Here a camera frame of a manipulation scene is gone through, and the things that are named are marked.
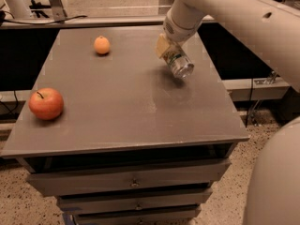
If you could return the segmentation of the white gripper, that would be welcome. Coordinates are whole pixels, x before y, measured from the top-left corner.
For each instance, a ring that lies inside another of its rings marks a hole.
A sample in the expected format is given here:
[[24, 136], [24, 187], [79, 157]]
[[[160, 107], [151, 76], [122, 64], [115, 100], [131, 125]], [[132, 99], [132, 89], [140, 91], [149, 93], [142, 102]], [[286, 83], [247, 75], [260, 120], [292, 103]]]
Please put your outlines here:
[[160, 34], [157, 39], [156, 54], [161, 58], [163, 54], [170, 48], [170, 41], [176, 43], [184, 43], [195, 35], [197, 27], [186, 29], [178, 26], [168, 12], [163, 22], [164, 34]]

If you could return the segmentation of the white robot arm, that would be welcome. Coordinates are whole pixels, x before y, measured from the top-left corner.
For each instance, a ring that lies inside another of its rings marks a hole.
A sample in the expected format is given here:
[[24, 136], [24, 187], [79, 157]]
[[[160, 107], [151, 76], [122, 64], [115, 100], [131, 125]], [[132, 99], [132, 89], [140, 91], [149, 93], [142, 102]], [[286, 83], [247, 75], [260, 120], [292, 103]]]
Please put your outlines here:
[[[294, 90], [300, 89], [299, 10], [273, 0], [174, 0], [156, 53], [193, 36], [209, 15]], [[300, 225], [300, 117], [282, 127], [256, 159], [243, 225]]]

